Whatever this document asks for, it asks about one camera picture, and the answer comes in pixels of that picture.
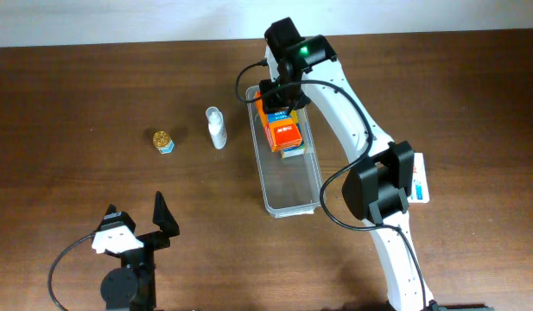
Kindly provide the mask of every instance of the cable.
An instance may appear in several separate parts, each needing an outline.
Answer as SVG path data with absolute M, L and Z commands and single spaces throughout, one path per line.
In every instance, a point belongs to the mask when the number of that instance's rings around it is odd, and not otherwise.
M 73 248 L 76 246 L 84 243 L 87 239 L 93 238 L 95 236 L 95 232 L 92 232 L 85 237 L 79 239 L 78 241 L 72 243 L 70 246 L 68 246 L 59 256 L 53 261 L 53 264 L 51 265 L 51 269 L 49 269 L 49 275 L 48 275 L 48 291 L 49 295 L 51 296 L 51 300 L 62 311 L 68 311 L 67 308 L 65 308 L 63 305 L 60 304 L 60 302 L 57 300 L 57 297 L 55 297 L 55 294 L 53 293 L 53 287 L 51 286 L 51 281 L 53 279 L 53 272 L 55 270 L 55 267 L 57 266 L 57 263 Z
M 236 82 L 235 82 L 235 93 L 236 93 L 236 95 L 237 95 L 237 97 L 238 97 L 238 99 L 240 101 L 242 101 L 242 102 L 244 102 L 246 104 L 251 104 L 251 103 L 257 102 L 258 100 L 260 100 L 262 98 L 267 98 L 268 96 L 271 96 L 272 94 L 280 92 L 281 90 L 286 89 L 286 88 L 291 87 L 291 86 L 301 86 L 301 85 L 306 85 L 306 84 L 321 85 L 321 86 L 329 86 L 329 87 L 333 88 L 336 92 L 340 92 L 341 95 L 343 95 L 354 106 L 354 108 L 356 109 L 357 113 L 360 115 L 360 118 L 362 119 L 362 122 L 364 123 L 364 127 L 366 129 L 366 133 L 368 134 L 368 137 L 366 138 L 366 143 L 367 143 L 366 149 L 362 153 L 362 155 L 359 156 L 356 160 L 354 160 L 353 162 L 349 163 L 348 165 L 346 165 L 345 167 L 343 167 L 339 171 L 335 172 L 333 175 L 331 175 L 324 182 L 324 184 L 320 188 L 320 205 L 321 205 L 321 208 L 324 210 L 324 213 L 326 213 L 327 217 L 330 218 L 330 220 L 332 220 L 337 225 L 340 225 L 343 228 L 346 228 L 348 230 L 353 230 L 353 231 L 357 231 L 357 232 L 370 232 L 370 231 L 373 231 L 373 230 L 391 229 L 391 230 L 396 231 L 398 236 L 401 237 L 401 239 L 403 240 L 404 245 L 406 246 L 406 249 L 408 250 L 408 253 L 410 254 L 410 257 L 412 257 L 412 261 L 414 262 L 414 265 L 416 267 L 416 271 L 417 271 L 417 274 L 418 274 L 418 279 L 419 279 L 420 285 L 422 287 L 422 305 L 423 305 L 423 309 L 422 310 L 426 310 L 427 303 L 426 303 L 425 285 L 424 285 L 424 281 L 423 281 L 422 271 L 420 269 L 420 264 L 418 263 L 416 255 L 414 254 L 414 250 L 412 249 L 412 245 L 410 244 L 409 240 L 404 235 L 403 230 L 400 227 L 395 227 L 393 225 L 375 225 L 375 226 L 365 226 L 365 227 L 358 227 L 358 226 L 354 226 L 354 225 L 348 225 L 348 224 L 342 222 L 341 220 L 335 218 L 335 216 L 333 216 L 333 214 L 331 214 L 331 212 L 329 212 L 329 209 L 327 208 L 326 202 L 324 201 L 324 193 L 326 192 L 327 186 L 329 186 L 329 184 L 332 183 L 332 181 L 334 181 L 336 178 L 340 177 L 345 172 L 347 172 L 348 170 L 350 170 L 351 168 L 356 166 L 358 163 L 360 163 L 364 158 L 366 158 L 368 156 L 368 153 L 371 150 L 371 146 L 372 146 L 372 143 L 373 143 L 373 134 L 371 133 L 371 127 L 370 127 L 370 124 L 368 123 L 368 120 L 365 117 L 365 114 L 362 112 L 362 110 L 360 109 L 359 105 L 352 98 L 352 96 L 349 95 L 344 89 L 342 89 L 339 86 L 336 86 L 333 83 L 326 82 L 326 81 L 321 81 L 321 80 L 313 80 L 313 79 L 311 79 L 311 80 L 302 80 L 302 81 L 289 82 L 289 83 L 286 83 L 286 84 L 284 84 L 282 86 L 278 86 L 278 87 L 276 87 L 274 89 L 271 89 L 271 90 L 265 92 L 264 94 L 261 94 L 260 97 L 257 97 L 257 98 L 254 98 L 254 99 L 243 99 L 243 98 L 241 98 L 241 96 L 239 95 L 239 91 L 238 91 L 239 80 L 241 79 L 241 76 L 243 75 L 243 73 L 245 71 L 247 71 L 250 68 L 253 68 L 255 66 L 264 66 L 263 65 L 264 62 L 265 62 L 265 60 L 261 60 L 261 61 L 255 63 L 255 64 L 249 65 L 243 71 L 241 71 L 241 73 L 239 73 L 239 76 L 238 76 L 238 78 L 236 79 Z

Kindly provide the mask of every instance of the white wall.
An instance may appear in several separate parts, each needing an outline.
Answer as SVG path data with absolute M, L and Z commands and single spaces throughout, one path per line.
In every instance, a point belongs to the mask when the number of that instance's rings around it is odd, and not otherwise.
M 0 0 L 0 47 L 533 28 L 533 0 Z

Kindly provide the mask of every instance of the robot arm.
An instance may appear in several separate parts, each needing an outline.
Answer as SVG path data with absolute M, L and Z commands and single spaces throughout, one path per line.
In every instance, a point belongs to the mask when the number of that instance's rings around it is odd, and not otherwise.
M 380 160 L 390 157 L 390 154 L 396 154 L 393 149 L 402 147 L 402 144 L 395 145 L 393 139 L 387 135 L 371 118 L 362 103 L 360 103 L 356 94 L 352 91 L 351 86 L 348 84 L 345 74 L 343 73 L 342 66 L 337 60 L 336 54 L 333 49 L 329 47 L 327 40 L 321 36 L 304 40 L 296 32 L 295 26 L 290 19 L 281 20 L 280 22 L 272 24 L 272 27 L 266 32 L 266 39 L 269 46 L 266 48 L 266 60 L 270 68 L 270 85 L 276 87 L 279 84 L 298 81 L 298 80 L 321 80 L 329 81 L 336 86 L 343 88 L 359 105 L 359 109 L 364 113 L 365 119 L 371 127 L 371 133 L 368 133 L 366 127 L 357 113 L 356 108 L 345 98 L 341 93 L 335 92 L 332 88 L 315 85 L 315 84 L 303 84 L 301 85 L 302 93 L 300 90 L 294 89 L 291 92 L 282 94 L 281 97 L 268 100 L 264 98 L 264 105 L 266 106 L 282 106 L 280 101 L 286 100 L 289 109 L 299 108 L 302 103 L 307 103 L 312 100 L 320 109 L 326 120 L 329 122 L 333 129 L 333 132 L 341 142 L 343 149 L 345 150 L 347 160 L 353 162 L 358 159 L 365 151 L 367 147 L 366 138 L 368 135 L 373 135 L 373 143 L 368 152 L 370 159 Z M 269 90 L 269 83 L 261 82 L 261 93 L 265 93 Z M 411 160 L 413 161 L 413 152 L 411 152 Z M 346 203 L 353 204 L 353 200 L 350 198 L 352 193 L 363 193 L 363 187 L 367 186 L 367 179 L 363 179 L 363 175 L 368 172 L 368 169 L 372 171 L 374 168 L 364 168 L 360 170 L 357 168 L 354 172 L 351 171 L 350 175 L 358 175 L 358 182 L 346 181 L 343 192 L 346 197 Z M 411 182 L 411 169 L 409 165 L 409 172 L 404 172 L 404 175 L 408 173 L 410 175 L 408 183 Z M 384 194 L 392 191 L 397 203 L 403 205 L 403 209 L 382 211 L 379 213 L 379 217 L 366 217 L 368 213 L 362 213 L 358 216 L 363 220 L 366 225 L 393 225 L 402 229 L 406 238 L 412 244 L 412 237 L 410 235 L 409 228 L 409 213 L 408 202 L 404 189 L 395 187 L 394 189 L 384 189 L 383 183 L 378 181 L 381 175 L 373 176 L 374 183 L 377 186 L 376 192 L 378 196 L 371 201 L 364 201 L 366 194 L 361 195 L 359 200 L 361 202 L 377 204 L 380 207 L 387 204 L 381 200 Z M 371 236 L 376 245 L 378 255 L 381 260 L 381 264 L 384 269 L 385 278 L 388 288 L 388 299 L 390 305 L 398 311 L 417 311 L 423 309 L 422 303 L 422 289 L 419 282 L 419 277 L 416 272 L 413 259 L 410 256 L 408 249 L 404 242 L 399 238 L 398 234 L 391 230 L 374 230 L 370 231 Z M 425 303 L 428 305 L 433 300 L 433 295 L 429 291 L 427 285 L 425 285 Z

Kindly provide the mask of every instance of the bottle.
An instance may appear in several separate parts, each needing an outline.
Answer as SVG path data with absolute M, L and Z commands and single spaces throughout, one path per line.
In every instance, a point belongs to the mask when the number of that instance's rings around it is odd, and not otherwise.
M 208 131 L 211 133 L 213 144 L 216 149 L 222 149 L 228 139 L 228 133 L 225 131 L 224 116 L 216 107 L 206 109 L 206 118 L 208 119 Z

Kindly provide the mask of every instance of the orange box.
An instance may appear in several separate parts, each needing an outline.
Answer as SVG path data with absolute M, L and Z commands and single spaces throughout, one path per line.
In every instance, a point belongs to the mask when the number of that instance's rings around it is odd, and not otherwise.
M 260 97 L 260 92 L 255 94 L 255 98 L 257 97 Z M 272 152 L 296 147 L 302 143 L 301 132 L 295 121 L 291 116 L 287 116 L 285 111 L 265 114 L 261 99 L 257 101 L 257 110 Z

